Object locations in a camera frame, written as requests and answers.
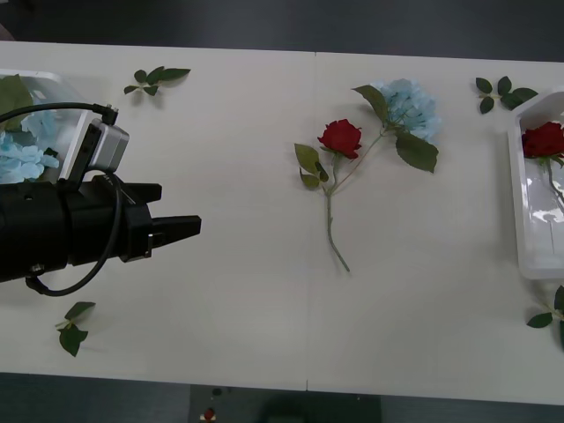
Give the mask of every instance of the white tray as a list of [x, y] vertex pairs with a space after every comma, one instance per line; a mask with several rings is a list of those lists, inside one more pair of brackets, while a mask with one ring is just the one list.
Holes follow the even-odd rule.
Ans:
[[[521, 136], [546, 122], [562, 121], [564, 86], [541, 93], [516, 108], [508, 126], [519, 270], [529, 279], [564, 278], [564, 204], [551, 191], [548, 174], [523, 157]], [[553, 163], [556, 187], [564, 169]]]
[[[61, 101], [85, 102], [84, 98], [61, 76], [49, 72], [34, 70], [0, 69], [0, 78], [9, 75], [20, 75], [27, 89], [43, 103]], [[90, 112], [86, 110], [56, 110], [56, 146], [61, 166], [58, 169], [47, 168], [45, 175], [51, 182], [59, 177], [68, 176], [71, 160], [67, 160], [67, 153], [75, 149], [71, 146], [78, 144], [84, 137], [88, 125], [86, 122]]]

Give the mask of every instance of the floor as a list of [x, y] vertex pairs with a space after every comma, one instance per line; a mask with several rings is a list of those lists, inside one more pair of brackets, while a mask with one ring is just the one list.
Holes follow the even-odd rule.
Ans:
[[[0, 24], [20, 41], [564, 61], [561, 0], [1, 2]], [[225, 388], [221, 392], [214, 396], [210, 387], [181, 384], [0, 374], [0, 421], [196, 422], [211, 405], [219, 423], [330, 422], [331, 417], [374, 423], [564, 420], [564, 407], [544, 405]], [[266, 404], [283, 400], [287, 405], [288, 398], [300, 407], [290, 407], [290, 413], [276, 407], [271, 414], [262, 412]]]

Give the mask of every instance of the blue hydrangea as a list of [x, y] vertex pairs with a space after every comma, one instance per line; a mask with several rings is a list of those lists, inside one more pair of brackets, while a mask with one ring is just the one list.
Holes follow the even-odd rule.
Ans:
[[398, 79], [384, 84], [371, 84], [382, 93], [388, 104], [391, 122], [404, 126], [414, 136], [433, 143], [433, 136], [441, 128], [441, 118], [435, 115], [435, 101], [425, 93], [419, 82]]
[[51, 110], [31, 113], [21, 121], [21, 129], [30, 132], [35, 145], [45, 151], [54, 148], [56, 143], [55, 114]]
[[8, 132], [0, 133], [0, 183], [35, 180], [47, 167], [59, 167], [59, 160], [48, 156], [37, 145], [23, 146]]

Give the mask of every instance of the green leaf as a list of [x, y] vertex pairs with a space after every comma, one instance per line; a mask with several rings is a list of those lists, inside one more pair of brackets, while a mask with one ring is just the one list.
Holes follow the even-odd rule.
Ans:
[[399, 157], [410, 166], [434, 173], [439, 150], [409, 132], [398, 132], [396, 135], [396, 150]]
[[68, 328], [59, 329], [59, 343], [61, 347], [73, 357], [78, 354], [80, 343], [88, 336], [87, 331], [80, 330], [76, 324], [72, 324]]
[[554, 308], [564, 310], [564, 286], [560, 285], [554, 295]]
[[143, 84], [147, 80], [147, 72], [140, 69], [133, 74], [133, 77], [139, 84]]
[[294, 144], [293, 149], [296, 151], [296, 157], [300, 166], [311, 174], [317, 174], [317, 167], [315, 166], [319, 161], [317, 150], [304, 144]]
[[491, 97], [485, 97], [481, 103], [479, 103], [479, 111], [482, 115], [494, 108], [494, 99]]
[[159, 66], [156, 69], [151, 70], [145, 82], [149, 85], [155, 85], [160, 81], [160, 73], [165, 69], [164, 66]]
[[300, 178], [307, 189], [316, 189], [319, 186], [319, 179], [312, 174], [303, 174], [300, 169]]
[[51, 147], [48, 147], [47, 150], [45, 150], [44, 154], [55, 158], [59, 155], [59, 153], [53, 150]]
[[564, 167], [564, 160], [562, 160], [560, 157], [550, 156], [550, 158], [560, 165], [560, 169]]
[[511, 91], [511, 79], [508, 77], [503, 77], [497, 83], [497, 93], [499, 95], [505, 95]]
[[161, 81], [174, 81], [175, 79], [179, 79], [179, 78], [182, 78], [185, 75], [188, 75], [189, 72], [190, 72], [190, 69], [176, 69], [176, 68], [164, 69], [160, 73], [160, 80]]
[[476, 87], [484, 94], [489, 94], [494, 89], [490, 81], [483, 78], [476, 78]]
[[523, 103], [529, 101], [535, 95], [538, 95], [535, 90], [531, 90], [530, 88], [517, 88], [513, 91], [513, 94], [519, 97]]
[[327, 172], [325, 172], [325, 169], [323, 169], [321, 163], [316, 162], [315, 168], [319, 172], [319, 179], [321, 180], [321, 182], [327, 182], [329, 180], [329, 175], [327, 174]]
[[503, 106], [505, 106], [509, 110], [513, 110], [517, 106], [521, 106], [523, 104], [523, 100], [521, 100], [521, 98], [516, 94], [509, 93], [501, 97], [501, 103], [503, 103]]
[[70, 308], [64, 318], [67, 320], [73, 320], [82, 315], [87, 309], [92, 308], [96, 305], [95, 302], [84, 302], [79, 301], [74, 306]]
[[157, 91], [159, 90], [159, 86], [158, 85], [146, 86], [146, 87], [143, 88], [143, 90], [147, 94], [154, 96], [157, 93]]
[[124, 94], [133, 93], [138, 88], [141, 88], [141, 87], [137, 86], [137, 85], [127, 85], [125, 88], [123, 88], [123, 93]]
[[[4, 97], [4, 100], [0, 102], [0, 114], [33, 105], [32, 96], [19, 75], [4, 77], [0, 80], [0, 97]], [[17, 130], [26, 116], [20, 115], [11, 118], [4, 124], [4, 128], [6, 130]]]
[[386, 99], [378, 90], [371, 85], [363, 85], [353, 88], [353, 91], [359, 93], [374, 109], [376, 116], [385, 123], [388, 120], [388, 105]]
[[564, 349], [564, 322], [560, 320], [560, 345]]
[[545, 328], [550, 323], [553, 322], [553, 314], [552, 313], [543, 313], [541, 315], [535, 315], [532, 319], [527, 322], [527, 326], [531, 326], [531, 328]]

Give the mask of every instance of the small red object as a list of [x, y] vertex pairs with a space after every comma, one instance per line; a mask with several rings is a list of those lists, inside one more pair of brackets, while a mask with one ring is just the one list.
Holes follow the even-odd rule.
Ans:
[[359, 128], [352, 126], [346, 119], [331, 122], [325, 128], [323, 136], [318, 138], [320, 143], [335, 152], [340, 152], [348, 159], [359, 157], [355, 151], [360, 148]]
[[559, 123], [547, 122], [523, 134], [523, 154], [527, 158], [559, 156], [564, 153], [564, 133]]

